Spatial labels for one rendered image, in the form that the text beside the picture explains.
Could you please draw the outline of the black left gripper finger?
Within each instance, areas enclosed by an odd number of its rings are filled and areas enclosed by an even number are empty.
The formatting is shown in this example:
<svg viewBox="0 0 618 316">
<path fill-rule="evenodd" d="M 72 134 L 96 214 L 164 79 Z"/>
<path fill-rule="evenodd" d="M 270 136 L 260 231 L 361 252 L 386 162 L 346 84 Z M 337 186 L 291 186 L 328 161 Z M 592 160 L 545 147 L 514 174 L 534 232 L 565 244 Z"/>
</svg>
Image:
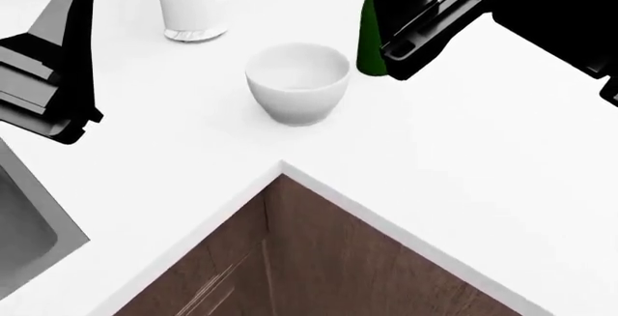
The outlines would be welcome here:
<svg viewBox="0 0 618 316">
<path fill-rule="evenodd" d="M 37 38 L 42 63 L 58 72 L 70 88 L 95 101 L 92 65 L 94 0 L 50 0 L 28 34 Z"/>
</svg>

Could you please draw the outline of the green glass bottle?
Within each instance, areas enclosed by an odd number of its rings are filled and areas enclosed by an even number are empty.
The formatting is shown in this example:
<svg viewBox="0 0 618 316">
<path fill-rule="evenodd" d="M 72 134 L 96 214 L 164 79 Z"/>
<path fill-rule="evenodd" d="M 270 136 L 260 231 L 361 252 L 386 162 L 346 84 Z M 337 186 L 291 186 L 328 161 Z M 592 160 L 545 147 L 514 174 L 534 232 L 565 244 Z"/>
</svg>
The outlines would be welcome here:
<svg viewBox="0 0 618 316">
<path fill-rule="evenodd" d="M 388 75 L 380 54 L 381 39 L 374 0 L 364 0 L 361 8 L 356 51 L 356 68 L 372 77 Z"/>
</svg>

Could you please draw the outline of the white ceramic bowl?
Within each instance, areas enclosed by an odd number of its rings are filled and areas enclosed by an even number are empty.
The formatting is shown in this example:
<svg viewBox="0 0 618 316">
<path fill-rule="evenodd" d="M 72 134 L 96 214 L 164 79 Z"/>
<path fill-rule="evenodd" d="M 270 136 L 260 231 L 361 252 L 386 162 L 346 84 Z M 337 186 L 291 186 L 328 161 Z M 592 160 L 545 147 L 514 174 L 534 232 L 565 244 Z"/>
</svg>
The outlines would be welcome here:
<svg viewBox="0 0 618 316">
<path fill-rule="evenodd" d="M 280 43 L 257 52 L 244 74 L 254 100 L 289 127 L 323 121 L 345 95 L 351 79 L 348 57 L 318 43 Z"/>
</svg>

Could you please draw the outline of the grey steel sink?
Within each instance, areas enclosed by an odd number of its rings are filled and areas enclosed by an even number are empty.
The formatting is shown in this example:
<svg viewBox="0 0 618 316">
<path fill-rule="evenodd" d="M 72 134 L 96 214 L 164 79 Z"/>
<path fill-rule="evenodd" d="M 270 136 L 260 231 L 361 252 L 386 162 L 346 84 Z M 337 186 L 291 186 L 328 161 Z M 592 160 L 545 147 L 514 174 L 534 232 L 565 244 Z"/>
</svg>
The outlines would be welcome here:
<svg viewBox="0 0 618 316">
<path fill-rule="evenodd" d="M 0 139 L 0 301 L 89 241 Z"/>
</svg>

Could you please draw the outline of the white cylinder with chrome base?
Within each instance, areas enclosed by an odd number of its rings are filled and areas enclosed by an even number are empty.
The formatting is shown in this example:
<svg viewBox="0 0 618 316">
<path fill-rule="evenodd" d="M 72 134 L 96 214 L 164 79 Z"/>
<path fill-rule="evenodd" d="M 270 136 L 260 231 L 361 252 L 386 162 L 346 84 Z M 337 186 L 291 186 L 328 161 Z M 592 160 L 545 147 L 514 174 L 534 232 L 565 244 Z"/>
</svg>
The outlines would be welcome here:
<svg viewBox="0 0 618 316">
<path fill-rule="evenodd" d="M 201 43 L 227 31 L 216 0 L 159 0 L 168 40 Z"/>
</svg>

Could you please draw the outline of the brown wooden cabinet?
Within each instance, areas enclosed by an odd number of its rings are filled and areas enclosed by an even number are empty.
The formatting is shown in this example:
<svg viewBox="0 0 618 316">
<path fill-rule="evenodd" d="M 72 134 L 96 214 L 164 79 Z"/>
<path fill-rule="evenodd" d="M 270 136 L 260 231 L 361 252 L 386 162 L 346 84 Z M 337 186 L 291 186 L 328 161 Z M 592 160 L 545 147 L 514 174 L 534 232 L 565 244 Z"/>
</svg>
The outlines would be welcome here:
<svg viewBox="0 0 618 316">
<path fill-rule="evenodd" d="M 114 316 L 520 316 L 280 176 Z"/>
</svg>

